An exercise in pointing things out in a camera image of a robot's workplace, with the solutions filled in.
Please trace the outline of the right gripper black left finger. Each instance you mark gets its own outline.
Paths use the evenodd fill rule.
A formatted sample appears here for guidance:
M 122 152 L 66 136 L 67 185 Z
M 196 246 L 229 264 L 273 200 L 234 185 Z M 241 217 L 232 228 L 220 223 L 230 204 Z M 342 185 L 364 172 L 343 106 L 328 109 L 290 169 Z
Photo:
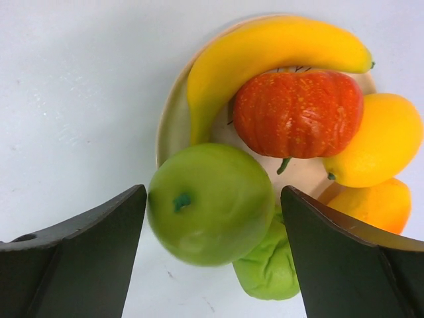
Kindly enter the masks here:
M 1 243 L 2 317 L 120 317 L 146 207 L 135 185 L 89 211 Z

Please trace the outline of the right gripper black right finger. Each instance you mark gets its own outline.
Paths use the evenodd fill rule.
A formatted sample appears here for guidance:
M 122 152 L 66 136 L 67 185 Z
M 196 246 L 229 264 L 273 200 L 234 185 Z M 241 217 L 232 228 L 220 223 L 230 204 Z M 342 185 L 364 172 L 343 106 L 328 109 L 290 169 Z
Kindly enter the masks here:
M 280 201 L 308 317 L 423 316 L 423 242 L 349 217 L 290 185 Z

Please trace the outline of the yellow orange fake mango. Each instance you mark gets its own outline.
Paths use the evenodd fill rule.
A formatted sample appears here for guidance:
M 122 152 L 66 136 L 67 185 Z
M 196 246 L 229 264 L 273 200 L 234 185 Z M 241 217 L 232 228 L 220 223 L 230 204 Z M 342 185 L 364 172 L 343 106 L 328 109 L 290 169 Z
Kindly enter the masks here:
M 399 235 L 411 213 L 411 192 L 405 183 L 392 178 L 371 187 L 346 187 L 327 206 Z

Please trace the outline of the yellow fake lemon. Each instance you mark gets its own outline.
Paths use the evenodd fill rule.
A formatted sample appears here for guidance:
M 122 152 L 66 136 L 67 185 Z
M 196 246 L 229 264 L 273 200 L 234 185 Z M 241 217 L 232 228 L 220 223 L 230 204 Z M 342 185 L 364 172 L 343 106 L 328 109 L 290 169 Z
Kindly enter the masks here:
M 417 154 L 423 121 L 415 105 L 393 93 L 364 97 L 358 132 L 339 154 L 324 158 L 327 178 L 346 187 L 370 187 L 400 173 Z

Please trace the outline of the green fake apple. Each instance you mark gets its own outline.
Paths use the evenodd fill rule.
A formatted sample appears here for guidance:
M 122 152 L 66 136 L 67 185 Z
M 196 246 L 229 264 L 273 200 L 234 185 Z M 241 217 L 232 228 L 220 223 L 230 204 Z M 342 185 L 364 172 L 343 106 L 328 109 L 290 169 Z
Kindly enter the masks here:
M 265 237 L 274 214 L 265 169 L 226 144 L 185 148 L 167 159 L 148 187 L 148 222 L 163 247 L 196 266 L 222 266 Z

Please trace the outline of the orange fake tangerine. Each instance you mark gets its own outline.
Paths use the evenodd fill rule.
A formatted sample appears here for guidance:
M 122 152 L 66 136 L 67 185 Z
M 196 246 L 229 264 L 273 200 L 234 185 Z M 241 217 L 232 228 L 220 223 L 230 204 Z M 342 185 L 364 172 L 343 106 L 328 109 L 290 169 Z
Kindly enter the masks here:
M 256 76 L 235 96 L 233 124 L 255 153 L 282 159 L 331 157 L 344 150 L 362 121 L 364 97 L 350 76 L 335 71 Z

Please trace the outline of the yellow fake banana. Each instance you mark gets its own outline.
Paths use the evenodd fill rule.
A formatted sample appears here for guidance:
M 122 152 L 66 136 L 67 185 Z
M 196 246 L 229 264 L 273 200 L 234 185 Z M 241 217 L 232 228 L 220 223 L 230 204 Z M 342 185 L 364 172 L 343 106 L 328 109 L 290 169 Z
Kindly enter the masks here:
M 189 71 L 189 141 L 207 142 L 223 106 L 258 74 L 287 66 L 363 74 L 374 64 L 358 37 L 330 23 L 293 15 L 245 23 L 214 40 Z

